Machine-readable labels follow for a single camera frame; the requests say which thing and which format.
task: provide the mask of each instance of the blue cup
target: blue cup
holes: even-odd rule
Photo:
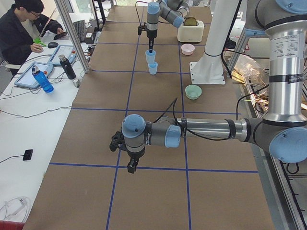
[[[158,63],[154,62],[154,63],[149,63],[148,64],[148,69],[149,69],[149,73],[151,75],[154,75],[157,73],[158,70]]]
[[[145,52],[146,55],[146,61],[148,64],[154,63],[154,59],[155,59],[155,51],[153,50],[152,53],[149,52],[149,50],[146,50]]]

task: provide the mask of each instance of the black bottle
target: black bottle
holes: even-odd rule
[[[76,78],[76,74],[72,69],[72,66],[70,64],[70,62],[68,61],[68,59],[64,56],[64,55],[59,55],[59,62],[61,64],[61,66],[63,67],[67,77],[69,79],[75,79]]]

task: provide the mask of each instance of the black hair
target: black hair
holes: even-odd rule
[[[28,12],[41,13],[44,4],[41,0],[15,0],[16,8],[24,7]]]

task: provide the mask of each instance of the blue water bottle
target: blue water bottle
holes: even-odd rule
[[[37,80],[38,84],[43,88],[45,92],[51,93],[53,91],[53,86],[50,84],[44,73],[39,70],[38,66],[33,65],[32,74],[35,80]]]

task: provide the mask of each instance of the tablet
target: tablet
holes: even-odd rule
[[[60,66],[59,62],[59,55],[63,54],[70,63],[73,63],[73,61],[76,59],[77,54],[75,52],[75,49],[73,46],[63,46],[60,45],[56,48],[56,50],[53,52],[51,58],[49,59],[48,63],[55,65],[55,66]]]
[[[20,87],[26,87],[30,89],[36,89],[39,87],[38,82],[35,80],[32,74],[32,67],[36,65],[38,66],[39,70],[44,72],[45,76],[48,78],[50,73],[53,70],[53,65],[49,63],[42,63],[42,62],[33,62],[25,72],[14,82],[15,85]]]

